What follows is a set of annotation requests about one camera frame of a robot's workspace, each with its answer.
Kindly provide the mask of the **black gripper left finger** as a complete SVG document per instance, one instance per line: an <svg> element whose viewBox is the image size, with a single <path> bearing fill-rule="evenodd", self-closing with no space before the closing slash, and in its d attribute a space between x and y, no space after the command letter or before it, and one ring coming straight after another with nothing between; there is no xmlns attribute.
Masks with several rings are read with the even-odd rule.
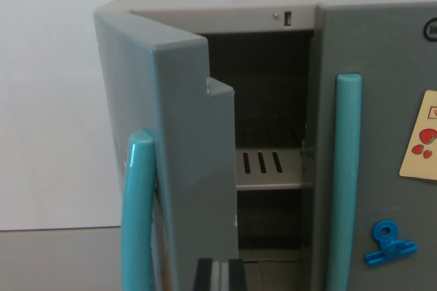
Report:
<svg viewBox="0 0 437 291"><path fill-rule="evenodd" d="M210 291L212 264L212 258L200 258L198 260L193 291Z"/></svg>

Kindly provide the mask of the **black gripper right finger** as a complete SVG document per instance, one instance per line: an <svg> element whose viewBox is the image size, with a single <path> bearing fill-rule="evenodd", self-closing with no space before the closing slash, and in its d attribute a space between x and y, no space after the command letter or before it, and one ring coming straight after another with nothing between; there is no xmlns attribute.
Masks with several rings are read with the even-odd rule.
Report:
<svg viewBox="0 0 437 291"><path fill-rule="evenodd" d="M228 289L229 291L247 291L244 262L240 259L228 261Z"/></svg>

